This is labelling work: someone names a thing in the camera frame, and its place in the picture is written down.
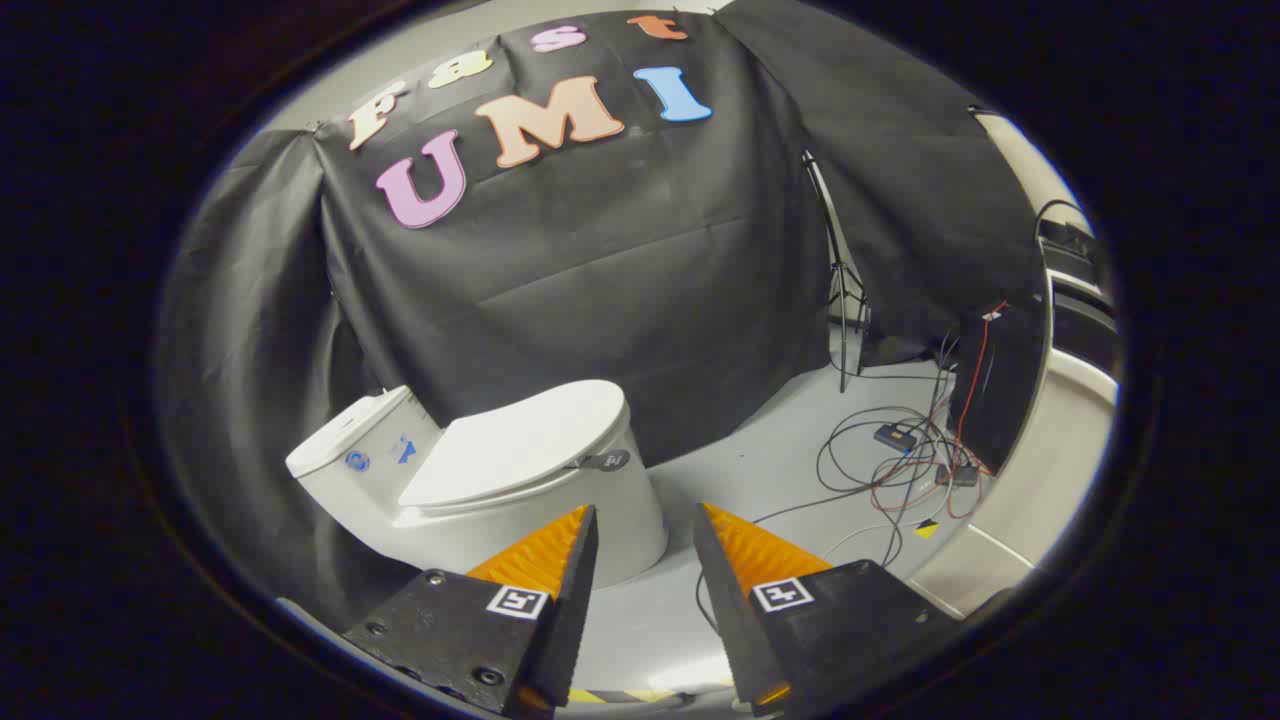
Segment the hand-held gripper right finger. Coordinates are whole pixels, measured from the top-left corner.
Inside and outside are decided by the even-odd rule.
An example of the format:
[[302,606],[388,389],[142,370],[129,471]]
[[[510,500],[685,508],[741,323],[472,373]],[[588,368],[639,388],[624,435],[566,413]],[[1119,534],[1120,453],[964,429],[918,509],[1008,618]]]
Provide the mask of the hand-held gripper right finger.
[[913,674],[964,624],[870,560],[829,564],[712,503],[692,538],[737,697],[820,719]]

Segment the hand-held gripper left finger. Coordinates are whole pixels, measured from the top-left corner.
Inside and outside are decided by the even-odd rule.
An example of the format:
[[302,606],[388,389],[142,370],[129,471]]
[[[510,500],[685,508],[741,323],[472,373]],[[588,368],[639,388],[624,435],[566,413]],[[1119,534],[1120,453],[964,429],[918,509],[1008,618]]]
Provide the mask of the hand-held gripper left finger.
[[470,711],[552,719],[570,701],[598,548],[596,510],[580,506],[471,571],[420,573],[344,638]]

